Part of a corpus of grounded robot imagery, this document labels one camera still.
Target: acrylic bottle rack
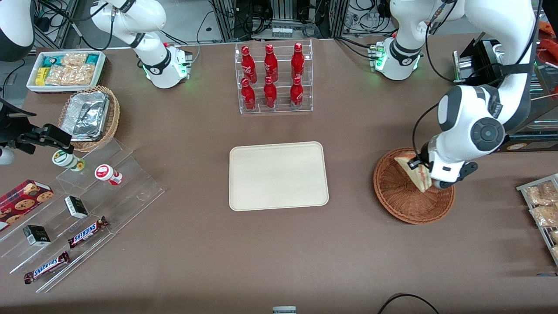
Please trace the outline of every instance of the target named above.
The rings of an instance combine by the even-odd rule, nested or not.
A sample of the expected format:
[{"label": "acrylic bottle rack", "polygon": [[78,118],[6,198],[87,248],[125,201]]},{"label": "acrylic bottle rack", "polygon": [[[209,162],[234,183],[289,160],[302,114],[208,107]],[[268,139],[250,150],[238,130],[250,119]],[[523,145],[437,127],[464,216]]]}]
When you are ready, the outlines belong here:
[{"label": "acrylic bottle rack", "polygon": [[[302,107],[298,110],[293,110],[291,108],[291,58],[294,53],[295,43],[302,43],[302,54],[304,54],[304,74],[302,75],[301,85],[304,89],[302,94]],[[234,53],[234,65],[237,74],[237,89],[238,89],[238,103],[241,114],[257,115],[259,113],[297,113],[297,112],[311,112],[314,109],[314,95],[312,86],[313,80],[313,51],[312,51],[312,41],[311,40],[299,40],[299,41],[273,41],[273,50],[277,56],[277,63],[279,68],[279,80],[275,82],[277,87],[277,105],[274,109],[268,108],[265,104],[265,96],[263,93],[263,87],[265,85],[266,71],[263,65],[263,61],[266,57],[266,42],[243,42],[236,44]],[[252,88],[256,94],[256,110],[247,111],[244,103],[242,101],[242,94],[240,90],[242,85],[240,80],[244,77],[242,72],[242,53],[240,49],[242,46],[248,46],[250,48],[250,55],[256,63],[256,74],[258,75],[258,80],[255,84],[252,84]]]},{"label": "acrylic bottle rack", "polygon": [[[21,278],[50,260],[68,251],[71,262],[58,267],[31,283],[29,289],[47,292],[81,263],[114,238],[120,230],[156,200],[163,189],[134,160],[130,149],[113,139],[83,157],[85,169],[80,172],[66,170],[49,185],[55,192],[50,203],[32,211],[28,218],[20,219],[17,226],[11,226],[0,239],[1,263],[10,274]],[[93,172],[98,165],[109,164],[122,173],[123,182],[113,186],[99,181]],[[79,197],[89,214],[87,218],[72,217],[66,208],[64,198],[68,195]],[[70,249],[68,239],[105,216],[109,225],[91,238]],[[26,225],[43,226],[51,243],[45,247],[31,246],[22,229]]]}]

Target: cookie box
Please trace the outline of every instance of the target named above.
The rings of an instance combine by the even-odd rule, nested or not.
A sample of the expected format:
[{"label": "cookie box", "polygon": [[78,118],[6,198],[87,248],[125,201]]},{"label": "cookie box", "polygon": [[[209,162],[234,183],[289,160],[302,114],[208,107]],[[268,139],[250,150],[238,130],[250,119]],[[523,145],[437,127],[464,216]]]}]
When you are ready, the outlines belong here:
[{"label": "cookie box", "polygon": [[[89,54],[89,55],[99,55],[99,59],[97,59],[97,63],[95,65],[95,71],[93,72],[93,78],[91,79],[91,83],[89,85],[65,85],[65,86],[56,86],[56,85],[37,85],[35,83],[35,79],[37,78],[37,73],[39,72],[39,68],[42,67],[45,58],[49,58],[52,56],[63,55],[66,53],[77,53],[77,54]],[[76,92],[76,91],[83,91],[84,89],[95,87],[99,82],[99,78],[101,77],[101,72],[103,70],[103,65],[105,62],[105,54],[101,51],[93,51],[93,50],[64,50],[64,51],[46,51],[43,53],[39,53],[37,56],[37,60],[33,66],[33,70],[29,75],[29,79],[27,80],[27,88],[30,91],[35,93],[66,93],[66,92]]]},{"label": "cookie box", "polygon": [[52,189],[42,183],[25,180],[15,189],[0,197],[0,231],[50,199]]}]

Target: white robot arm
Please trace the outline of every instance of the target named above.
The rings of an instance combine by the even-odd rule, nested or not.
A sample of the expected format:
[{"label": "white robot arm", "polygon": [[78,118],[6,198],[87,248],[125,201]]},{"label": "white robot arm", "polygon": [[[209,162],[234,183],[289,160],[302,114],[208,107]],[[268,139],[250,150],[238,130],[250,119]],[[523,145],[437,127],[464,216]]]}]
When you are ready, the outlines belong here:
[{"label": "white robot arm", "polygon": [[531,36],[536,18],[529,0],[460,0],[465,14],[478,29],[504,47],[503,65],[528,65],[508,74],[499,88],[488,85],[456,86],[439,102],[437,117],[442,133],[420,154],[438,187],[444,188],[476,170],[469,161],[498,148],[506,134],[525,120],[530,100],[523,98],[530,76]]},{"label": "white robot arm", "polygon": [[429,23],[463,17],[465,0],[391,0],[389,10],[399,22],[395,38],[376,43],[374,69],[392,80],[408,78],[419,62]]},{"label": "white robot arm", "polygon": [[156,31],[166,23],[166,13],[155,0],[98,1],[91,6],[95,25],[134,49],[143,62],[147,78],[159,88],[170,88],[189,75],[189,63],[183,50],[165,47]]}]

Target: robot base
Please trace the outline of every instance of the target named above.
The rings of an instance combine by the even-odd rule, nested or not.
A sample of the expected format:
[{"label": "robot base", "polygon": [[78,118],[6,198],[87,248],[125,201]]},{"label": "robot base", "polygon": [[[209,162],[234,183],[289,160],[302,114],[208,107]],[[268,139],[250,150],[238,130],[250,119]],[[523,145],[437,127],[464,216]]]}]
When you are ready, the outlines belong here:
[{"label": "robot base", "polygon": [[388,38],[384,41],[379,41],[376,46],[368,49],[368,56],[373,58],[370,60],[370,68],[372,71],[382,73],[385,77],[392,80],[404,80],[408,78],[411,73],[418,67],[420,55],[417,57],[414,65],[401,65],[389,51],[389,46],[393,38]]},{"label": "robot base", "polygon": [[192,55],[180,50],[176,47],[167,47],[171,53],[171,61],[161,74],[154,75],[145,70],[147,78],[159,88],[171,88],[184,79],[190,79],[190,71],[192,68]]}]

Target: snickers bar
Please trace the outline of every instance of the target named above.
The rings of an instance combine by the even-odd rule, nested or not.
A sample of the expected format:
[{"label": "snickers bar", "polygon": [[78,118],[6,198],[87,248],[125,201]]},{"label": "snickers bar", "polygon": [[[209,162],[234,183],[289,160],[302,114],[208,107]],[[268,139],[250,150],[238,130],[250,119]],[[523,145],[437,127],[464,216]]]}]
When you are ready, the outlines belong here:
[{"label": "snickers bar", "polygon": [[33,281],[37,280],[37,278],[39,278],[40,276],[53,271],[55,268],[57,268],[60,265],[67,264],[67,263],[70,263],[70,256],[68,255],[68,252],[64,251],[57,258],[35,269],[34,272],[28,272],[27,274],[25,274],[23,280],[25,281],[25,284],[30,284]]},{"label": "snickers bar", "polygon": [[87,240],[88,238],[92,237],[99,230],[101,230],[102,227],[104,227],[106,225],[108,225],[108,222],[105,219],[105,217],[103,216],[103,217],[101,217],[101,219],[95,221],[95,223],[92,224],[91,226],[89,226],[87,229],[78,233],[72,239],[68,240],[68,243],[70,244],[70,248],[71,249],[75,248],[80,242],[83,242],[83,241]]}]

